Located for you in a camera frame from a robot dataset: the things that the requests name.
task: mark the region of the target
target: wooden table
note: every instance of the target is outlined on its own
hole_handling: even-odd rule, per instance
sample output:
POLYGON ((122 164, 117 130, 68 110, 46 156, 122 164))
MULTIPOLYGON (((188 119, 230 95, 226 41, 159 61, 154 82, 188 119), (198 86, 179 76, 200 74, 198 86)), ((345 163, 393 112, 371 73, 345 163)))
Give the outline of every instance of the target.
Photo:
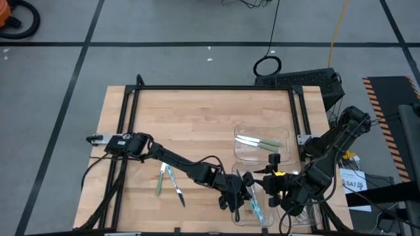
MULTIPOLYGON (((98 133, 116 131, 124 87, 108 87, 98 133)), ((304 98, 313 134, 323 134, 329 127, 318 87, 304 87, 304 98)), ((300 128, 303 132, 299 99, 295 96, 300 128)), ((131 102, 127 106, 130 112, 131 102)), ((129 115, 126 115, 127 129, 129 115)), ((138 100, 134 132, 153 135, 164 147, 179 155, 197 161, 207 155, 222 159, 230 172, 237 161, 234 156, 234 127, 246 124, 257 127, 285 127, 289 131, 291 160, 298 162, 298 153, 291 108, 287 91, 282 90, 142 90, 138 100)), ((93 157, 104 154, 104 146, 94 147, 93 157)), ((80 226, 101 202, 104 196, 110 160, 103 160, 87 175, 74 226, 80 226)), ((219 208, 220 193, 199 186, 185 173, 174 169, 177 184, 184 194, 186 208, 180 204, 169 175, 163 179, 162 192, 155 196, 161 163, 130 161, 125 179, 118 231, 223 232, 260 233, 259 227, 236 226, 231 213, 219 208)), ((337 190, 328 201, 343 223, 352 228, 341 178, 337 175, 337 190)), ((114 208, 108 210, 107 226, 114 208)), ((268 228, 278 233, 278 220, 268 228)), ((293 227, 294 233, 310 233, 310 227, 293 227)))

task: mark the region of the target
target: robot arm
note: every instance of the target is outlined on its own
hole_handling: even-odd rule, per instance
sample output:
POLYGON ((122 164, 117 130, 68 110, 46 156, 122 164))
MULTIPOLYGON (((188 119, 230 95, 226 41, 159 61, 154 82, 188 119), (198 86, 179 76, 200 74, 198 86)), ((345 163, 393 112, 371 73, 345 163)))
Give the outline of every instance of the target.
POLYGON ((192 162, 154 142, 149 134, 136 133, 129 138, 112 136, 105 151, 117 156, 128 155, 142 162, 155 159, 177 168, 185 172, 194 183, 220 191, 219 205, 223 210, 229 207, 234 212, 243 205, 244 200, 251 197, 242 179, 234 174, 226 174, 222 163, 214 165, 204 161, 192 162), (147 143, 150 143, 148 152, 144 154, 142 152, 147 143))
POLYGON ((247 186, 254 182, 262 185, 271 195, 269 205, 280 205, 288 214, 298 216, 309 199, 320 201, 330 187, 335 175, 337 162, 353 144, 357 137, 369 132, 370 116, 358 108, 346 108, 336 127, 319 138, 309 138, 300 148, 302 156, 311 158, 299 174, 276 176, 272 173, 262 181, 252 179, 251 173, 245 173, 243 179, 247 186), (282 198, 279 192, 287 192, 282 198))

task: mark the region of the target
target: clear plastic container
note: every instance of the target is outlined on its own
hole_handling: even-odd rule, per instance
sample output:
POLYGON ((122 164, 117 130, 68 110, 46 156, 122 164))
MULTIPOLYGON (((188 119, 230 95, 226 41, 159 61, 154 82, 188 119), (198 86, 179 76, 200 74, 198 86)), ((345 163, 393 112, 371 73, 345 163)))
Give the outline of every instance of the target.
MULTIPOLYGON (((304 167, 306 163, 296 163, 295 165, 279 167, 279 171, 283 171, 290 174, 298 174, 304 167)), ((285 213, 285 210, 281 206, 277 206, 273 209, 274 212, 277 212, 276 217, 278 221, 282 218, 285 213)), ((320 213, 320 206, 318 204, 309 205, 303 208, 303 211, 298 216, 291 216, 291 226, 300 227, 300 226, 316 226, 322 222, 322 216, 320 213)), ((282 222, 284 227, 289 226, 289 218, 285 217, 282 222)))
MULTIPOLYGON (((247 171, 252 173, 254 179, 262 180, 264 176, 267 174, 257 174, 254 173, 256 170, 265 169, 265 166, 269 165, 269 163, 262 163, 256 161, 248 161, 248 162, 237 162, 232 167, 232 173, 237 174, 239 172, 240 176, 243 176, 247 171)), ((294 165, 279 165, 278 170, 281 172, 286 172, 289 174, 298 174, 302 169, 301 163, 295 163, 294 165)), ((247 187, 249 193, 255 196, 257 203, 260 208, 261 215, 263 216, 264 220, 261 220, 255 214, 253 207, 250 201, 245 201, 245 204, 242 205, 239 210, 240 221, 235 222, 234 214, 232 214, 232 221, 237 226, 259 226, 259 227, 270 227, 274 223, 274 219, 277 222, 280 222, 281 217, 285 213, 285 210, 278 206, 276 208, 271 208, 268 206, 268 200, 270 198, 269 195, 265 193, 263 187, 259 184, 253 184, 251 187, 247 187)), ((318 205, 313 206, 306 206, 303 210, 302 214, 299 216, 291 216, 291 226, 292 227, 299 227, 299 226, 315 226, 322 222, 322 217, 319 211, 318 205)), ((289 225, 289 218, 286 217, 283 220, 283 226, 287 227, 289 225)))
MULTIPOLYGON (((232 174, 239 173, 240 176, 243 176, 247 171, 253 173, 256 170, 262 170, 268 163, 258 163, 258 162, 237 162, 232 166, 232 174)), ((264 174, 253 173, 255 179, 262 179, 264 174)), ((269 195, 265 194, 263 187, 259 184, 253 184, 252 187, 247 187, 247 190, 252 194, 259 206, 260 213, 263 219, 258 217, 253 210, 251 201, 245 201, 244 204, 238 209, 240 220, 236 222, 234 220, 235 214, 232 213, 232 221, 237 226, 259 226, 259 227, 270 227, 274 223, 274 215, 272 208, 268 206, 269 195)))
POLYGON ((268 127, 247 127, 245 125, 237 125, 235 127, 235 156, 242 161, 258 161, 268 162, 268 155, 271 153, 279 153, 281 155, 281 165, 292 164, 289 162, 291 158, 289 131, 284 127, 268 128, 268 127), (252 146, 245 144, 241 136, 264 140, 262 146, 252 146), (279 143, 280 147, 270 144, 279 143))

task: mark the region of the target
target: label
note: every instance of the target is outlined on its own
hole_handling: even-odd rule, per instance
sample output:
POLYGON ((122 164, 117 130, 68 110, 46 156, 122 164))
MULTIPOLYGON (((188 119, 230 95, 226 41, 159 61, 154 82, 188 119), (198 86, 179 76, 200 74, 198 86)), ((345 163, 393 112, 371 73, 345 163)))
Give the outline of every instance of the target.
MULTIPOLYGON (((359 170, 349 170, 345 168, 340 168, 341 180, 343 185, 349 189, 359 192, 367 190, 365 172, 359 170)), ((344 193, 352 193, 351 190, 344 188, 344 193)), ((349 207, 351 210, 361 210, 366 212, 371 212, 372 209, 370 206, 354 206, 349 207)))

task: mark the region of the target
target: orange-black striped tape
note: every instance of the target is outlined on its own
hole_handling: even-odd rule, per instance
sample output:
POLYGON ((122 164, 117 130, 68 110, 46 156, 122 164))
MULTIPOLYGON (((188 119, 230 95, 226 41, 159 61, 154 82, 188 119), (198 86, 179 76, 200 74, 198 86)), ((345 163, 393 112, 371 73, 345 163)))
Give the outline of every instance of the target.
MULTIPOLYGON (((410 78, 408 79, 412 87, 415 89, 413 81, 411 81, 410 78)), ((370 80, 368 78, 363 78, 363 84, 365 85, 367 95, 369 96, 373 110, 378 118, 379 126, 381 127, 383 136, 385 137, 385 140, 387 141, 389 152, 391 153, 391 156, 394 159, 394 164, 398 171, 398 175, 400 175, 402 182, 409 182, 410 178, 408 176, 406 166, 402 162, 400 152, 398 151, 398 148, 396 147, 394 138, 392 137, 391 131, 389 130, 389 126, 387 124, 384 114, 382 113, 381 105, 379 104, 379 101, 375 95, 375 91, 373 90, 370 80)), ((416 91, 416 95, 420 99, 420 94, 417 91, 416 91)))
POLYGON ((408 82, 411 84, 411 87, 413 88, 413 91, 414 91, 415 95, 417 96, 418 99, 420 99, 420 94, 417 91, 417 89, 415 88, 413 80, 409 76, 406 76, 406 78, 408 79, 408 82))

